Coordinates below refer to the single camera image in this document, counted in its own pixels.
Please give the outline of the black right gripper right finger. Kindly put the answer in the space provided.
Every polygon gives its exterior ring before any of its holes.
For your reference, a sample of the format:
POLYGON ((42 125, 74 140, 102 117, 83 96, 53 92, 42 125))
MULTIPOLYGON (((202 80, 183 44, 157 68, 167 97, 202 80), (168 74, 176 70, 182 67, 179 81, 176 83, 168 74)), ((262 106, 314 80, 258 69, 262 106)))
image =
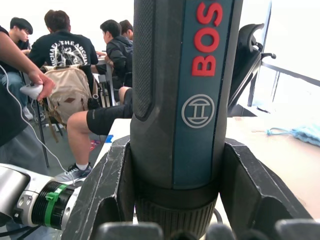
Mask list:
POLYGON ((279 220, 311 219, 283 180, 241 143, 224 144, 220 196, 233 230, 273 230, 279 220))

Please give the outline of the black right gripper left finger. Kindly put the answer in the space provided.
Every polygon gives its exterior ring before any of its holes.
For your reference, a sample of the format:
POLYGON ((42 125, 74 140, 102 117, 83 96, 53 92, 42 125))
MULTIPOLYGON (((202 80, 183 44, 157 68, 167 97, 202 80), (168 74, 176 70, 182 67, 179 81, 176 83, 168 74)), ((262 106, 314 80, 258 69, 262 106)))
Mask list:
POLYGON ((120 138, 85 179, 68 219, 65 240, 92 240, 107 222, 131 222, 135 190, 130 140, 120 138))

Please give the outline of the operator's bare hand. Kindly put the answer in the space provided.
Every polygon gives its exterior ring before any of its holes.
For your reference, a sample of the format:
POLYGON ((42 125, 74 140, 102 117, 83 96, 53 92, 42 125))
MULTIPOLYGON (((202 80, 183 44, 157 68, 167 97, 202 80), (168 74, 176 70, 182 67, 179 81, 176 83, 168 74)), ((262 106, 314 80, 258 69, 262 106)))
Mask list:
POLYGON ((39 92, 37 95, 37 90, 40 88, 36 87, 33 89, 29 95, 32 99, 40 101, 43 98, 50 96, 53 88, 55 87, 55 83, 49 77, 47 77, 39 69, 29 72, 28 77, 35 85, 42 86, 41 92, 39 92))

